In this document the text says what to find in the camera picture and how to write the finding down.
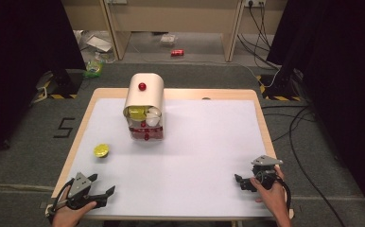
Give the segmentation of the clear dispenser with cream lid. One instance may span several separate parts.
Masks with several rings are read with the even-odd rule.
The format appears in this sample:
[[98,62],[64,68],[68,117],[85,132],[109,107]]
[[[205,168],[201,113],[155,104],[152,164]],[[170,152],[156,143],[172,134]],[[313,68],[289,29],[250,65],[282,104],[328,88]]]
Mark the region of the clear dispenser with cream lid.
[[[134,121],[128,117],[128,107],[155,107],[162,112],[160,122],[156,127],[150,127],[143,121]],[[164,138],[164,81],[154,73],[138,73],[130,80],[125,107],[123,110],[130,136],[135,140],[155,141]]]

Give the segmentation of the black stand base striped tape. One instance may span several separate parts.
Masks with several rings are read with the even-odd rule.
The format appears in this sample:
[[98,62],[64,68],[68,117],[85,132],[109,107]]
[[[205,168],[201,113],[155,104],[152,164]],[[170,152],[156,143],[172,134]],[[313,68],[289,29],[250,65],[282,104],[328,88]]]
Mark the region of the black stand base striped tape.
[[264,99],[279,101],[301,100],[291,78],[280,79],[277,75],[259,75],[256,79]]
[[83,75],[81,72],[67,70],[60,74],[50,72],[44,87],[49,98],[76,98],[82,81]]

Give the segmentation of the green packet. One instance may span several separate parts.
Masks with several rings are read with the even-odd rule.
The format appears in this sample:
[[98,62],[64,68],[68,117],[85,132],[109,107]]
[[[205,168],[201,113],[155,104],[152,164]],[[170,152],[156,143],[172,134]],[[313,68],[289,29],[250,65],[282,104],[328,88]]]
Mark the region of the green packet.
[[86,64],[86,70],[83,72],[85,78],[98,78],[102,74],[103,62],[90,60]]

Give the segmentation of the beige wooden desk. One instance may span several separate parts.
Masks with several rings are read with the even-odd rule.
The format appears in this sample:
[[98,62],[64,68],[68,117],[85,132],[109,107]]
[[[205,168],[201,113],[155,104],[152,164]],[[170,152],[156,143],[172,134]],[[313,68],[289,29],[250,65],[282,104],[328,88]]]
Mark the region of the beige wooden desk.
[[287,0],[266,0],[246,8],[244,0],[61,0],[74,30],[106,30],[113,54],[122,60],[133,31],[198,32],[220,35],[224,59],[231,61],[236,36],[255,34],[261,25],[273,35]]

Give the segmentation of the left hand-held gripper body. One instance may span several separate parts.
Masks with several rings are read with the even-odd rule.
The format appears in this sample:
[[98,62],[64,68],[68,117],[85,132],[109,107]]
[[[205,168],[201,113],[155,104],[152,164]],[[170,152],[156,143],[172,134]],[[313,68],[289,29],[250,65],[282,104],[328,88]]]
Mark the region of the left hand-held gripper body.
[[95,201],[95,208],[104,207],[106,205],[106,199],[102,200],[99,195],[91,196],[89,194],[92,184],[93,182],[90,182],[88,177],[78,172],[67,193],[66,206],[73,210],[78,210],[89,202]]

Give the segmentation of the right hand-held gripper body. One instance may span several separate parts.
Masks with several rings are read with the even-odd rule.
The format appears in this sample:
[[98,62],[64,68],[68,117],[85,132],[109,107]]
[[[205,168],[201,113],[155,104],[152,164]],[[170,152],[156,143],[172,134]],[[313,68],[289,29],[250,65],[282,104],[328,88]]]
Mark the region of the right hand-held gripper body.
[[252,173],[265,189],[271,189],[277,178],[274,167],[276,165],[281,165],[282,163],[282,160],[262,155],[252,161]]

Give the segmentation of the black curtain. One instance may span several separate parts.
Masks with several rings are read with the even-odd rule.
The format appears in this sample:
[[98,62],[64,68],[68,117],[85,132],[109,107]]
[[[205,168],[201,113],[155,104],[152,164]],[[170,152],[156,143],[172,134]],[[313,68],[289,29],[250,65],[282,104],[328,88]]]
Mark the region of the black curtain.
[[365,196],[365,0],[287,0],[269,61],[300,70],[313,105]]
[[0,0],[0,147],[44,73],[84,67],[61,0]]

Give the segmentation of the white wall power outlet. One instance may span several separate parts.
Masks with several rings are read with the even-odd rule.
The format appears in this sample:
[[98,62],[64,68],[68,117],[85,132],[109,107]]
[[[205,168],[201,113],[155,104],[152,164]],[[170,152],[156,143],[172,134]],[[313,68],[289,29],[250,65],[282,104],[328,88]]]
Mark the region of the white wall power outlet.
[[266,0],[244,0],[246,8],[262,8],[266,5]]

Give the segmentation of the clear plastic bag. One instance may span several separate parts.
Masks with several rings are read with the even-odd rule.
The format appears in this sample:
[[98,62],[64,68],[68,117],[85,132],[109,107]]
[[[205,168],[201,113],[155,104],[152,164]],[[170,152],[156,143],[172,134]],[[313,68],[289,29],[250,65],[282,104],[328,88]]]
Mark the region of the clear plastic bag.
[[164,34],[160,40],[162,46],[173,46],[176,44],[178,38],[173,34]]

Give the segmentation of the white paper sheet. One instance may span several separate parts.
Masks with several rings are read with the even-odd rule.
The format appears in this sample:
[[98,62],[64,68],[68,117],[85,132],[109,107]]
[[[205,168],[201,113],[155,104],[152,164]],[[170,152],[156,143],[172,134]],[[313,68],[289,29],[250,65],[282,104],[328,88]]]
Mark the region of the white paper sheet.
[[92,36],[86,43],[102,52],[108,52],[112,49],[112,44],[110,42],[100,39],[97,36]]

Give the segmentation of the person's left hand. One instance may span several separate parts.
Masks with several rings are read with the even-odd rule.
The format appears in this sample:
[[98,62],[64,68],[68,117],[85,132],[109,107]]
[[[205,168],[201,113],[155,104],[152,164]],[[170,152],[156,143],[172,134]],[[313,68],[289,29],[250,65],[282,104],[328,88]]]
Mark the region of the person's left hand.
[[52,227],[76,227],[78,222],[91,210],[96,207],[96,202],[91,201],[78,210],[73,210],[67,206],[59,209],[54,217]]

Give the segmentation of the person's right hand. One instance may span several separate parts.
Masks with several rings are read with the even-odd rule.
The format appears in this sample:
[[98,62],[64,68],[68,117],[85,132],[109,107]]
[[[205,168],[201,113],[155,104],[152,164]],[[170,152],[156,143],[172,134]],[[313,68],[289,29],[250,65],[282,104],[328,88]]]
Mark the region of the person's right hand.
[[276,218],[289,217],[286,191],[280,183],[274,182],[271,189],[265,189],[254,177],[250,181],[259,195],[256,202],[263,202]]

